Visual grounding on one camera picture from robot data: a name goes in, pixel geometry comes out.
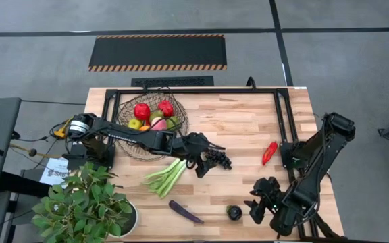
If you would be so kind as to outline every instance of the potted plant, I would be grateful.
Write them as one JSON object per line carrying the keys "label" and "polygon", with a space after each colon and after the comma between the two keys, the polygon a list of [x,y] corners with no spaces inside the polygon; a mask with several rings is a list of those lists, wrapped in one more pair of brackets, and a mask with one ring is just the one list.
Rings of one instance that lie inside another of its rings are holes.
{"label": "potted plant", "polygon": [[98,243],[108,234],[122,237],[129,234],[138,221],[138,211],[126,195],[115,193],[106,182],[115,174],[105,167],[93,170],[92,163],[80,167],[75,175],[64,178],[61,185],[49,189],[32,210],[32,223],[39,229],[45,243]]}

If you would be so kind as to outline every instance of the white paper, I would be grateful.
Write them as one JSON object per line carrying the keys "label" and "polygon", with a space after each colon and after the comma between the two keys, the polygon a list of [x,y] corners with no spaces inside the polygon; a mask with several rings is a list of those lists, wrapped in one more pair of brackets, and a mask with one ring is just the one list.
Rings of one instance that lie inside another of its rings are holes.
{"label": "white paper", "polygon": [[68,161],[66,159],[49,159],[46,169],[41,175],[40,182],[48,185],[56,185],[62,183],[63,178],[68,177],[70,172],[67,169]]}

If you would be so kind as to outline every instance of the table leg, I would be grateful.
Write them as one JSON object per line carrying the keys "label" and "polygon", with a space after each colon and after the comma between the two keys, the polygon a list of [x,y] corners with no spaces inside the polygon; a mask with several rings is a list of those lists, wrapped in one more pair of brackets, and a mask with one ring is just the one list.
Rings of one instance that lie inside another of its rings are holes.
{"label": "table leg", "polygon": [[9,191],[37,197],[47,196],[51,186],[18,175],[2,172],[0,177],[0,191]]}

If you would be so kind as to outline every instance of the white pot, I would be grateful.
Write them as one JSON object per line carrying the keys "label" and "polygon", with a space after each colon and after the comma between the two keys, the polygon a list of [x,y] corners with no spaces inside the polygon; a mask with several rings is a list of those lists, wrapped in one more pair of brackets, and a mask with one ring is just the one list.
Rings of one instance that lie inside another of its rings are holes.
{"label": "white pot", "polygon": [[136,229],[136,227],[137,227],[137,225],[138,225],[138,222],[139,222],[139,211],[138,211],[138,209],[136,208],[136,206],[134,206],[131,202],[128,202],[128,203],[130,203],[130,204],[133,206],[133,209],[134,209],[134,212],[133,212],[133,213],[136,213],[136,221],[134,222],[133,228],[132,228],[129,232],[127,232],[127,233],[125,233],[125,234],[123,234],[123,235],[121,235],[121,236],[114,236],[113,234],[110,234],[110,233],[109,233],[109,235],[112,236],[112,237],[114,237],[114,238],[123,238],[124,236],[129,235],[130,233],[133,232],[134,229]]}

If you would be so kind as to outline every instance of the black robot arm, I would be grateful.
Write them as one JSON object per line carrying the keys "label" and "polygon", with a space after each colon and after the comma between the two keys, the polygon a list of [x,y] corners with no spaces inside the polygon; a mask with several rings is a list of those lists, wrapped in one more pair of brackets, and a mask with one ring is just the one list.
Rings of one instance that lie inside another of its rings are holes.
{"label": "black robot arm", "polygon": [[353,121],[337,113],[325,114],[322,129],[306,142],[297,142],[289,151],[290,164],[308,165],[304,176],[291,183],[286,192],[280,191],[277,180],[261,178],[253,186],[252,195],[261,200],[246,201],[250,206],[250,216],[255,223],[261,223],[265,208],[273,214],[270,226],[280,235],[291,234],[295,221],[300,217],[303,222],[317,215],[320,203],[320,183],[338,153],[355,135]]}
{"label": "black robot arm", "polygon": [[203,162],[201,153],[210,148],[224,149],[211,144],[202,133],[192,132],[188,136],[177,137],[175,132],[167,130],[139,131],[109,122],[92,113],[75,115],[70,122],[68,138],[73,142],[81,142],[89,157],[106,161],[111,159],[108,157],[109,145],[97,138],[100,136],[136,144],[155,155],[186,159],[190,169],[197,165],[196,174],[199,178],[210,169],[210,165]]}

